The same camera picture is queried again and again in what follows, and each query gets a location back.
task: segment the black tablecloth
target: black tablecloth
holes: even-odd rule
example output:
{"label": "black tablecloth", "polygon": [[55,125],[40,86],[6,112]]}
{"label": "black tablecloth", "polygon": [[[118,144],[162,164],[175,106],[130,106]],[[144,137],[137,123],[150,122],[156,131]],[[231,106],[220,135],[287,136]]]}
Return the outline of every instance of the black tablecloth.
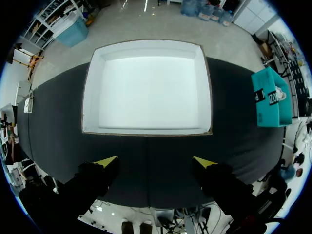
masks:
{"label": "black tablecloth", "polygon": [[20,145],[61,182],[71,179],[85,161],[118,156],[119,175],[103,200],[126,206],[179,208],[211,200],[190,173],[193,156],[226,162],[239,179],[252,183],[278,162],[284,129],[257,127],[252,71],[213,58],[207,61],[213,95],[212,136],[83,134],[87,63],[37,88],[32,114],[23,112],[24,101],[19,104]]}

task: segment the white tray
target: white tray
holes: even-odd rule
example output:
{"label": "white tray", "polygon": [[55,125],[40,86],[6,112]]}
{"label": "white tray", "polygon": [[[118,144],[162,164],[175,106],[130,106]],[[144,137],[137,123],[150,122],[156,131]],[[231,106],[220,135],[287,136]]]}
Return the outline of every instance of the white tray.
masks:
{"label": "white tray", "polygon": [[135,40],[98,48],[84,87],[82,131],[212,134],[210,87],[199,45]]}

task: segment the teal box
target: teal box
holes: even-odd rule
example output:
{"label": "teal box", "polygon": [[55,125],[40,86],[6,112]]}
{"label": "teal box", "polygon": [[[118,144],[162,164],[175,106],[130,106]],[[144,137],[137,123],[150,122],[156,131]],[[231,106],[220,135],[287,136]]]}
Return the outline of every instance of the teal box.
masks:
{"label": "teal box", "polygon": [[[283,127],[292,123],[291,95],[287,83],[271,67],[252,75],[260,127]],[[286,98],[279,101],[275,86],[282,89]]]}

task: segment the shelving unit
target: shelving unit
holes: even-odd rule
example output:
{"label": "shelving unit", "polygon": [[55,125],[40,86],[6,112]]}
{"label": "shelving unit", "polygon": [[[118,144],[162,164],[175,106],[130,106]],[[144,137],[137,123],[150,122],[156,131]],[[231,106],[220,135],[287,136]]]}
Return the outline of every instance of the shelving unit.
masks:
{"label": "shelving unit", "polygon": [[72,10],[76,10],[82,18],[79,5],[81,0],[53,0],[44,9],[40,10],[29,23],[27,29],[20,36],[40,50],[44,50],[54,39],[52,26]]}
{"label": "shelving unit", "polygon": [[290,59],[285,56],[278,38],[270,31],[268,32],[268,42],[278,57],[275,63],[276,66],[280,68],[280,71],[278,71],[279,74],[282,78],[287,78],[289,83],[293,106],[292,117],[303,117],[305,115],[300,109],[300,103],[309,96],[309,91],[303,81],[298,63],[295,59]]}

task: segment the person's feet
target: person's feet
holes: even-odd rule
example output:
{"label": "person's feet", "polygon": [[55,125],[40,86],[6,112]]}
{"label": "person's feet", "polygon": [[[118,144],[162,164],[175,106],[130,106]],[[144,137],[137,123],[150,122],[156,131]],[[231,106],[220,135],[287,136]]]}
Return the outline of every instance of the person's feet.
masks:
{"label": "person's feet", "polygon": [[121,222],[122,234],[134,234],[132,222],[129,222],[126,218],[123,218]]}
{"label": "person's feet", "polygon": [[152,229],[152,222],[150,220],[146,220],[140,225],[140,234],[152,234]]}

